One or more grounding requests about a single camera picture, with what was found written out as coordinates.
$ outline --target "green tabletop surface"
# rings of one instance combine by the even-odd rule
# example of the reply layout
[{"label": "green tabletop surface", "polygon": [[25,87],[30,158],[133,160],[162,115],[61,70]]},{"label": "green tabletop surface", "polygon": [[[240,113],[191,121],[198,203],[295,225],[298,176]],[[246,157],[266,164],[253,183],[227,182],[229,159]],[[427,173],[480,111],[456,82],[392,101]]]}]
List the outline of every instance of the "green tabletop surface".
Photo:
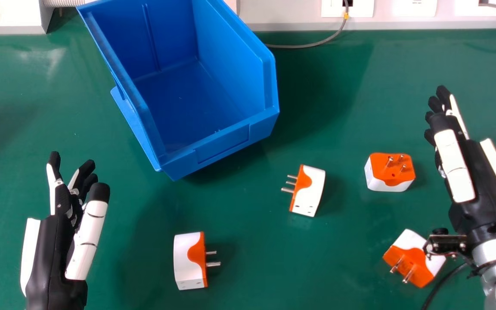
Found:
[{"label": "green tabletop surface", "polygon": [[[94,159],[112,189],[89,273],[87,310],[419,309],[435,284],[401,283],[382,255],[410,228],[449,227],[450,200],[423,138],[428,97],[455,94],[474,139],[496,143],[496,30],[356,31],[325,46],[274,50],[281,114],[272,135],[172,182],[153,170],[110,96],[114,86],[75,11],[51,33],[0,37],[0,310],[24,309],[19,285],[26,218],[49,214],[45,163],[66,179]],[[264,33],[307,43],[329,33]],[[404,152],[407,192],[371,192],[372,152]],[[326,170],[315,218],[288,212],[280,188],[300,164]],[[209,287],[179,291],[175,234],[204,231],[221,267]],[[460,261],[446,263],[441,275]],[[431,310],[482,309],[466,273]]]}]

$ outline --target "orange and white plug adapter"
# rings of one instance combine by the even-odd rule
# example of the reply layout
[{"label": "orange and white plug adapter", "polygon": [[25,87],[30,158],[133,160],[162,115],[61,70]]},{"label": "orange and white plug adapter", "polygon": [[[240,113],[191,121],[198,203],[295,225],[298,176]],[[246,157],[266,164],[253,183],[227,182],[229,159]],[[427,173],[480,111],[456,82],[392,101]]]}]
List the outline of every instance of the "orange and white plug adapter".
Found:
[{"label": "orange and white plug adapter", "polygon": [[206,262],[206,255],[217,254],[206,251],[204,232],[177,234],[174,238],[174,273],[179,290],[208,287],[206,267],[217,267],[221,262]]},{"label": "orange and white plug adapter", "polygon": [[411,156],[372,153],[365,165],[366,186],[377,192],[404,192],[416,179]]},{"label": "orange and white plug adapter", "polygon": [[422,249],[425,243],[426,239],[414,231],[403,231],[383,257],[392,267],[390,273],[399,271],[403,275],[403,283],[410,282],[420,288],[430,283],[446,259],[443,256],[428,259]]},{"label": "orange and white plug adapter", "polygon": [[286,181],[286,184],[294,185],[294,189],[281,188],[281,190],[292,194],[290,212],[315,216],[325,187],[325,176],[324,170],[307,165],[300,165],[298,175],[288,175],[293,181]]}]

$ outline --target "robotic hand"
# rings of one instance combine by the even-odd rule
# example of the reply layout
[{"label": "robotic hand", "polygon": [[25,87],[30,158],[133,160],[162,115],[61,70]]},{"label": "robotic hand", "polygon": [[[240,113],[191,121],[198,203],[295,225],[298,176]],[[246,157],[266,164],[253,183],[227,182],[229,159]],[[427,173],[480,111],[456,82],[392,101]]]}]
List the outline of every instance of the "robotic hand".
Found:
[{"label": "robotic hand", "polygon": [[496,149],[490,139],[468,136],[455,97],[439,86],[429,99],[430,129],[426,140],[435,147],[435,165],[445,179],[452,204],[449,219],[457,234],[433,231],[424,251],[462,258],[480,276],[488,310],[496,310]]},{"label": "robotic hand", "polygon": [[51,215],[26,222],[20,286],[27,310],[82,310],[87,304],[85,278],[99,243],[110,188],[97,183],[92,160],[75,171],[68,186],[60,165],[59,153],[52,152],[47,163]]}]

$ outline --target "storage bin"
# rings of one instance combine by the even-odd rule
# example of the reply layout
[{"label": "storage bin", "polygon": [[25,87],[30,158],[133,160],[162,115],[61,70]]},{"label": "storage bin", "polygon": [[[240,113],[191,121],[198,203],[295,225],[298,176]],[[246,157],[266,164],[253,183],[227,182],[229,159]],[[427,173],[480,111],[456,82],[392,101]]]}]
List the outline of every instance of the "storage bin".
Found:
[{"label": "storage bin", "polygon": [[274,57],[223,0],[101,0],[78,11],[156,171],[177,180],[270,135]]}]

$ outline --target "metal pin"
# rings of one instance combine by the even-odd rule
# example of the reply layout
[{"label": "metal pin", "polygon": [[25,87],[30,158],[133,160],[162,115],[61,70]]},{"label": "metal pin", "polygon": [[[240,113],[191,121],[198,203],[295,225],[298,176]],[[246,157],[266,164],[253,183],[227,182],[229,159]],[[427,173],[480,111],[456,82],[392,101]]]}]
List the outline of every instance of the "metal pin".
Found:
[{"label": "metal pin", "polygon": [[394,272],[397,270],[397,268],[399,267],[399,264],[400,264],[402,261],[403,261],[403,259],[402,259],[402,258],[401,258],[401,259],[399,259],[399,260],[397,261],[397,263],[395,264],[395,266],[393,266],[393,267],[390,269],[390,273],[394,273]]},{"label": "metal pin", "polygon": [[407,284],[409,282],[409,280],[411,280],[411,277],[413,276],[413,272],[415,272],[414,269],[410,269],[409,273],[407,273],[407,275],[405,276],[405,278],[401,282]]},{"label": "metal pin", "polygon": [[219,266],[221,266],[220,261],[209,261],[208,263],[206,263],[206,267],[219,267]]},{"label": "metal pin", "polygon": [[387,163],[386,163],[386,167],[389,167],[391,165],[391,163],[394,162],[394,158],[391,157],[391,156],[388,156],[387,157]]}]

